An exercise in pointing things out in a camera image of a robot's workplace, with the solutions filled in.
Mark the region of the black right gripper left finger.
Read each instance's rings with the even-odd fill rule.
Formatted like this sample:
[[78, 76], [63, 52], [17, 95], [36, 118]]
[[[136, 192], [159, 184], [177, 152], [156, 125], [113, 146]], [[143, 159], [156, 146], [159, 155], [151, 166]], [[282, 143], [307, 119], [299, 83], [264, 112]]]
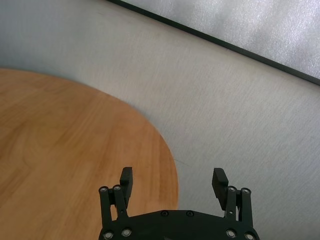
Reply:
[[112, 222], [111, 206], [114, 205], [117, 220], [128, 217], [127, 208], [133, 188], [133, 169], [124, 167], [119, 179], [119, 184], [112, 188], [102, 186], [99, 188], [101, 220], [103, 223]]

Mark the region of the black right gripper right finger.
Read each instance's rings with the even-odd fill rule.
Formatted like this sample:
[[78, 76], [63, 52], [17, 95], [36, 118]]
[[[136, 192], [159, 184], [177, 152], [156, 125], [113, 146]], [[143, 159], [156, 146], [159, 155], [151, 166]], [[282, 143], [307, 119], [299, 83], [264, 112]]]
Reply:
[[222, 168], [214, 168], [211, 184], [226, 219], [238, 220], [242, 223], [252, 222], [250, 189], [246, 187], [237, 189], [229, 185], [229, 180]]

